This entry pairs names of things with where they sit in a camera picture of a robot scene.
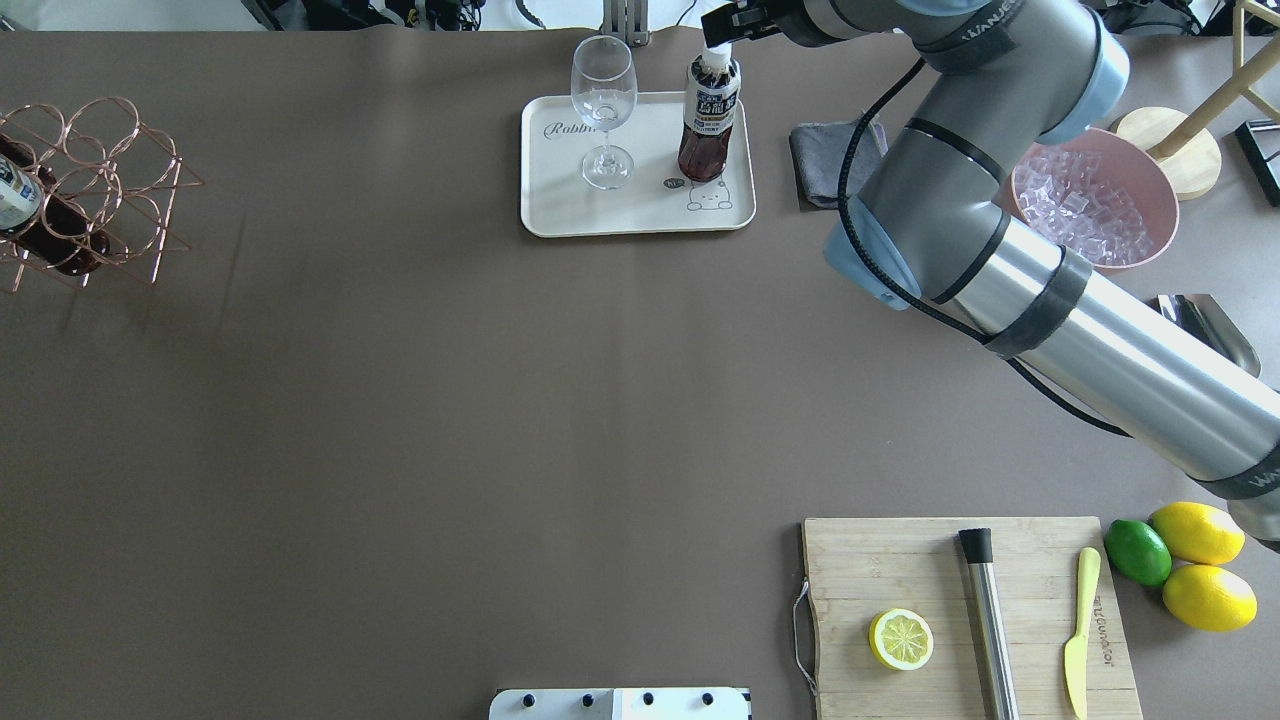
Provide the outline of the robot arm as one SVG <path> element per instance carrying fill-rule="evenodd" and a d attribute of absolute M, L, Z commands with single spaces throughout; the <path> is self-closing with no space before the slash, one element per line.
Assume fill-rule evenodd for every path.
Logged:
<path fill-rule="evenodd" d="M 731 1 L 709 46 L 783 35 L 820 47 L 897 31 L 938 76 L 870 178 L 840 163 L 829 265 L 882 302 L 969 336 L 1073 416 L 1138 439 L 1277 547 L 1277 391 L 1002 208 L 1034 145 L 1080 136 L 1129 76 L 1078 1 Z"/>

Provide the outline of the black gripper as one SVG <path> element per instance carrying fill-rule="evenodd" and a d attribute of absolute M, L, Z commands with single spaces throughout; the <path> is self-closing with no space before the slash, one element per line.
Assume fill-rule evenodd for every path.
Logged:
<path fill-rule="evenodd" d="M 777 35 L 783 18 L 800 6 L 800 1 L 727 1 L 700 17 L 703 37 L 707 46 L 719 46 Z"/>

